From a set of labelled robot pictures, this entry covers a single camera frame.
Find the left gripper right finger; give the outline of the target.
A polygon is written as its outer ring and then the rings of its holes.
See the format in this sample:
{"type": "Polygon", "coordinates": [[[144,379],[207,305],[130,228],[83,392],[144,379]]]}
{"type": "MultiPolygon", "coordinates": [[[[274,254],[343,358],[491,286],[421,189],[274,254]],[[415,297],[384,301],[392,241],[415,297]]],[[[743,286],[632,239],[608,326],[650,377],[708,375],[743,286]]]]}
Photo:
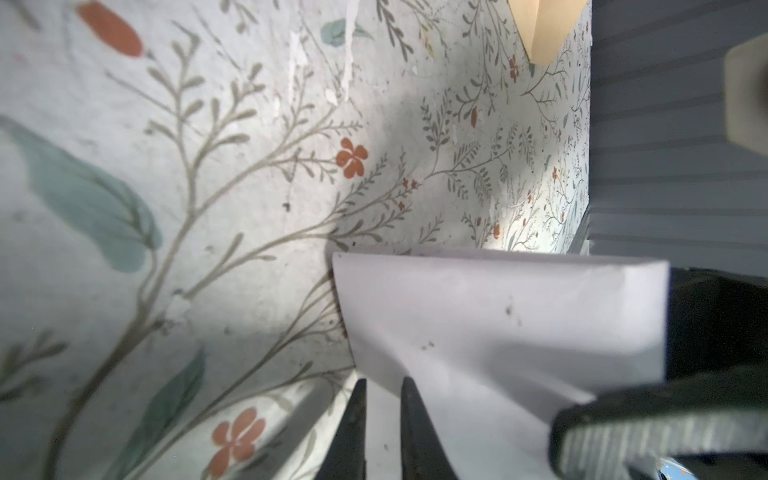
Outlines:
{"type": "Polygon", "coordinates": [[[400,393],[401,473],[403,480],[457,480],[413,378],[400,393]]]}

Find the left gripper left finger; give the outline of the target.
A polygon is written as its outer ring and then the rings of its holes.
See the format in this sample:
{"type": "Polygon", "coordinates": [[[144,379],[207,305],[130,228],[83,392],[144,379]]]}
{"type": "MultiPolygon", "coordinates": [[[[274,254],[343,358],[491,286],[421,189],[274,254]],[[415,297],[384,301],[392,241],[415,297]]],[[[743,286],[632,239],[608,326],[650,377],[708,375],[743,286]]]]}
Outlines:
{"type": "Polygon", "coordinates": [[[367,380],[359,379],[352,391],[339,426],[316,480],[364,480],[367,380]]]}

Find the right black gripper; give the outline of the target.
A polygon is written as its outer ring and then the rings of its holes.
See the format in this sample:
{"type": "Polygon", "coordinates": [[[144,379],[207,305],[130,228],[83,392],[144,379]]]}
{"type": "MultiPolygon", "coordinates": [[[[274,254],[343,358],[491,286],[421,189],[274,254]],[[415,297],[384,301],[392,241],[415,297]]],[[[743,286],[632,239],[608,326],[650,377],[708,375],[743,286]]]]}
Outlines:
{"type": "Polygon", "coordinates": [[[548,446],[552,471],[628,479],[635,462],[671,458],[699,479],[717,471],[766,478],[767,366],[753,364],[766,360],[765,277],[671,268],[666,378],[674,381],[560,411],[548,446]]]}

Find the white floral letter paper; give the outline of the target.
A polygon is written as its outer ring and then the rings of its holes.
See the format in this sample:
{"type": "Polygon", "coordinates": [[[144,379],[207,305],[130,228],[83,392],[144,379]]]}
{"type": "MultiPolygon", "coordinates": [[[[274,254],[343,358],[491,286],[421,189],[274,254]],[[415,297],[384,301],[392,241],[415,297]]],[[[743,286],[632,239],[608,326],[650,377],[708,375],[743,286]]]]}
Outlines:
{"type": "Polygon", "coordinates": [[[665,374],[663,260],[419,247],[337,253],[332,265],[368,382],[372,479],[401,475],[405,378],[458,477],[548,479],[561,409],[665,374]]]}

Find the tan kraft envelope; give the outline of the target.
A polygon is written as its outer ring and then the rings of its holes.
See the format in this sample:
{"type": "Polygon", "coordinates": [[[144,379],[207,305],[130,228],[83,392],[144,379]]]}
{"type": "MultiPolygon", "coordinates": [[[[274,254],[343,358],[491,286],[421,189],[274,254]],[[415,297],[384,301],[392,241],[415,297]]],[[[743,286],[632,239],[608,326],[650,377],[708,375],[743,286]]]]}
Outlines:
{"type": "Polygon", "coordinates": [[[571,33],[588,0],[508,0],[528,60],[550,64],[571,33]]]}

